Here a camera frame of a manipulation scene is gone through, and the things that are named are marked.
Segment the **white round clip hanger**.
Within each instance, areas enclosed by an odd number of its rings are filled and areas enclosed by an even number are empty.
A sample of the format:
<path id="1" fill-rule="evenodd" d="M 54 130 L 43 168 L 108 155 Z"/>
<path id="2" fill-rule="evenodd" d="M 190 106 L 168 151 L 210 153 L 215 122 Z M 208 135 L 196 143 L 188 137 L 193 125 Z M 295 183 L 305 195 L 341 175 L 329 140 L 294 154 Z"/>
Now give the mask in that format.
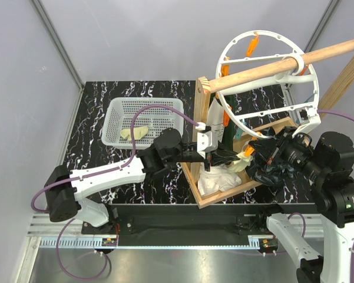
<path id="1" fill-rule="evenodd" d="M 251 57 L 243 57 L 239 59 L 231 60 L 227 53 L 230 51 L 232 47 L 238 44 L 241 40 L 245 40 L 250 38 L 251 40 L 254 38 L 254 33 L 257 32 L 259 37 L 269 37 L 277 42 L 282 42 L 289 48 L 289 53 L 287 54 L 274 54 L 274 55 L 266 55 L 266 56 L 251 56 Z M 311 64 L 305 64 L 305 61 L 302 59 L 302 55 L 304 54 L 303 50 L 298 47 L 290 39 L 272 31 L 266 30 L 254 30 L 247 31 L 238 36 L 236 36 L 230 43 L 227 44 L 225 49 L 223 50 L 216 67 L 216 77 L 220 77 L 220 69 L 222 64 L 228 64 L 229 66 L 235 64 L 242 64 L 246 62 L 259 62 L 259 61 L 276 61 L 281 59 L 292 58 L 297 61 L 297 70 L 296 71 L 283 71 L 279 72 L 270 77 L 260 78 L 249 83 L 240 84 L 234 87 L 227 88 L 225 90 L 218 91 L 216 93 L 216 99 L 220 101 L 221 106 L 224 108 L 224 127 L 228 126 L 229 119 L 231 119 L 237 126 L 243 129 L 243 132 L 249 134 L 253 137 L 260 137 L 262 139 L 266 139 L 267 136 L 264 134 L 257 134 L 254 130 L 250 129 L 247 125 L 245 125 L 245 119 L 250 119 L 254 117 L 263 118 L 265 116 L 269 116 L 275 113 L 281 112 L 289 112 L 292 115 L 297 115 L 301 118 L 299 111 L 303 110 L 305 107 L 314 107 L 318 108 L 319 102 L 319 82 L 317 78 L 316 71 Z M 304 103 L 296 104 L 292 99 L 292 96 L 287 91 L 288 84 L 302 84 L 302 83 L 312 83 L 313 84 L 313 94 L 311 98 L 308 98 Z M 269 110 L 256 110 L 249 114 L 241 114 L 235 115 L 229 104 L 226 102 L 225 96 L 232 96 L 235 94 L 244 93 L 250 90 L 260 90 L 265 87 L 278 85 L 282 88 L 284 98 L 286 101 L 286 105 L 284 107 L 269 109 Z"/>

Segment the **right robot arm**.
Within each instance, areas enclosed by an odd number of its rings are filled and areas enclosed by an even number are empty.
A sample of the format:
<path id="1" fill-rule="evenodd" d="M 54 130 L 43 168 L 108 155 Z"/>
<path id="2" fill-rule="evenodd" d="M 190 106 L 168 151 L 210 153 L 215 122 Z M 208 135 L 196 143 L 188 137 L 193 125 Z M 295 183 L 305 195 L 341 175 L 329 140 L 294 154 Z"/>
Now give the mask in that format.
<path id="1" fill-rule="evenodd" d="M 353 141 L 335 131 L 324 132 L 316 146 L 309 135 L 285 127 L 267 139 L 253 138 L 247 147 L 252 161 L 249 176 L 277 186 L 299 173 L 310 182 L 310 193 L 322 222 L 324 251 L 315 251 L 290 224 L 280 205 L 264 205 L 240 219 L 241 234 L 270 233 L 296 267 L 299 282 L 354 282 L 354 165 Z"/>

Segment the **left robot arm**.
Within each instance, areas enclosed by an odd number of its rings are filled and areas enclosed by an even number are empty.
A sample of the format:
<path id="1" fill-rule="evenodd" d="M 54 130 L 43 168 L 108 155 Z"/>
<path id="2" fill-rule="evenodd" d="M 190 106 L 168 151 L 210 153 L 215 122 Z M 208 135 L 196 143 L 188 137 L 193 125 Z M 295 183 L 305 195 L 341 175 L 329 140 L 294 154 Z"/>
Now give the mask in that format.
<path id="1" fill-rule="evenodd" d="M 210 130 L 199 133 L 196 142 L 184 143 L 178 130 L 167 128 L 150 147 L 139 150 L 132 158 L 73 172 L 69 172 L 66 166 L 57 166 L 44 186 L 49 219 L 63 222 L 75 218 L 102 233 L 110 233 L 115 228 L 112 210 L 103 203 L 90 200 L 89 196 L 158 177 L 177 163 L 201 163 L 209 171 L 238 159 L 237 153 L 225 148 Z"/>

